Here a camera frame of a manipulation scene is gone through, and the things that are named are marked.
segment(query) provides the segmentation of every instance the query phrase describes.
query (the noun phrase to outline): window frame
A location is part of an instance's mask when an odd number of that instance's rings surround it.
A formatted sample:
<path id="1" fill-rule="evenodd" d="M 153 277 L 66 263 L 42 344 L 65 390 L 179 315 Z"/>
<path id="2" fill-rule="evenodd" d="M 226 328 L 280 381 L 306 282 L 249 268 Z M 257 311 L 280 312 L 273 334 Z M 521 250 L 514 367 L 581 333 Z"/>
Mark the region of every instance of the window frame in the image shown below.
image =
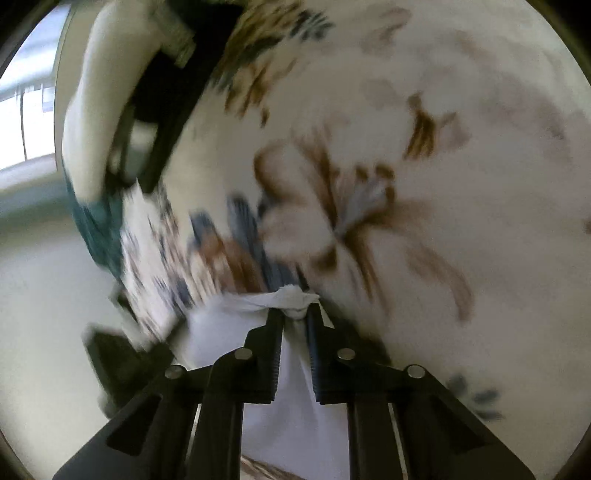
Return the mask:
<path id="1" fill-rule="evenodd" d="M 14 89 L 8 90 L 1 95 L 0 101 L 15 96 L 20 96 L 20 120 L 21 120 L 21 140 L 25 155 L 25 161 L 19 162 L 13 166 L 0 169 L 0 202 L 2 197 L 12 195 L 13 193 L 27 189 L 30 187 L 37 187 L 43 184 L 52 184 L 62 181 L 63 167 L 58 161 L 57 145 L 54 145 L 54 153 L 44 155 L 42 157 L 27 157 L 27 150 L 24 136 L 24 119 L 22 117 L 22 104 L 24 101 L 23 93 L 31 87 L 55 88 L 57 80 L 57 71 L 59 68 L 61 51 L 63 48 L 64 39 L 68 30 L 72 16 L 76 10 L 75 2 L 63 2 L 60 0 L 41 0 L 36 7 L 34 7 L 28 15 L 25 15 L 17 27 L 13 35 L 10 35 L 5 44 L 0 46 L 0 76 L 15 57 L 19 48 L 28 38 L 34 28 L 49 14 L 55 7 L 63 4 L 70 4 L 70 9 L 67 13 L 63 28 L 61 29 L 59 41 L 57 44 L 56 57 L 53 64 L 51 74 L 47 77 L 35 79 L 32 82 L 18 85 Z M 53 138 L 55 136 L 55 124 L 53 128 Z"/>

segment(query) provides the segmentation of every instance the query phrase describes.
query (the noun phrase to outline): wall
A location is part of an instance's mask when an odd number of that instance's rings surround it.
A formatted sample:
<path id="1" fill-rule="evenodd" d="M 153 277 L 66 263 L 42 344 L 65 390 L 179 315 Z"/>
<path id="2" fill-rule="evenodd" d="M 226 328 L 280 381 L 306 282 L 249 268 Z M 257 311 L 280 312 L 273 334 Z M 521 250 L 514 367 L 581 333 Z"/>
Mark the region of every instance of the wall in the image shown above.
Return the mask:
<path id="1" fill-rule="evenodd" d="M 36 480 L 106 422 L 82 335 L 91 323 L 122 326 L 113 284 L 64 207 L 0 223 L 0 429 Z"/>

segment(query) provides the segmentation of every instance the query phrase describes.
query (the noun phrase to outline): brown flower pattern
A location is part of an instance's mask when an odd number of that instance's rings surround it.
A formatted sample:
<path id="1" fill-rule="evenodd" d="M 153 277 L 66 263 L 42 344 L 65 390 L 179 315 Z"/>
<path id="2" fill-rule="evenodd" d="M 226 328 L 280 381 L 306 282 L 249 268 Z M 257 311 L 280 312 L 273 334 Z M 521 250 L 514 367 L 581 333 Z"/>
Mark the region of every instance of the brown flower pattern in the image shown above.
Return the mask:
<path id="1" fill-rule="evenodd" d="M 407 103 L 414 112 L 414 129 L 404 153 L 406 160 L 431 157 L 437 147 L 442 150 L 459 148 L 468 141 L 469 136 L 460 125 L 456 112 L 434 118 L 424 110 L 420 93 L 411 95 Z"/>
<path id="2" fill-rule="evenodd" d="M 263 218 L 262 239 L 269 254 L 296 263 L 321 277 L 333 274 L 343 254 L 353 258 L 370 301 L 386 311 L 384 294 L 368 236 L 387 231 L 407 237 L 409 269 L 426 281 L 452 291 L 458 318 L 466 320 L 472 292 L 461 272 L 417 240 L 428 218 L 427 202 L 397 198 L 394 169 L 385 163 L 336 167 L 330 157 L 330 128 L 310 137 L 294 135 L 290 142 L 264 148 L 254 159 L 259 185 L 276 202 Z M 358 288 L 351 275 L 353 288 Z"/>

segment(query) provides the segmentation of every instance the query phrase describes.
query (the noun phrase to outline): crumpled cloth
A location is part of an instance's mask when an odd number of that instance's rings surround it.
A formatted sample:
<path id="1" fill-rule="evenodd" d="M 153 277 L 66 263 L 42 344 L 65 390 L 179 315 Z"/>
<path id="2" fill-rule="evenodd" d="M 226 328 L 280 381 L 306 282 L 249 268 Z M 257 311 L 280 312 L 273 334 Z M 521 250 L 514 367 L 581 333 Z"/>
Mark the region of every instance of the crumpled cloth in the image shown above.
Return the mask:
<path id="1" fill-rule="evenodd" d="M 188 369 L 211 365 L 243 345 L 267 321 L 269 308 L 286 321 L 279 382 L 270 405 L 244 405 L 242 453 L 306 480 L 347 480 L 349 441 L 345 405 L 316 403 L 302 319 L 318 295 L 285 286 L 274 293 L 219 295 L 189 316 L 189 335 L 177 346 Z"/>

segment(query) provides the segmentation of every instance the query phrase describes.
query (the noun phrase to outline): floral fabric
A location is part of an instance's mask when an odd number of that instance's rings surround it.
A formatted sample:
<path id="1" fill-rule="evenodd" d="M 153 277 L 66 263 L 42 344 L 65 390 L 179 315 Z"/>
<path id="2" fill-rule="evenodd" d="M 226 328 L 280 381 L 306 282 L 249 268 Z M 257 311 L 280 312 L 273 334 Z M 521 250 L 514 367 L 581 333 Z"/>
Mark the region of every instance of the floral fabric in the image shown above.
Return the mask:
<path id="1" fill-rule="evenodd" d="M 305 281 L 550 479 L 591 421 L 590 104 L 525 1 L 249 1 L 125 199 L 131 305 L 162 337 Z"/>

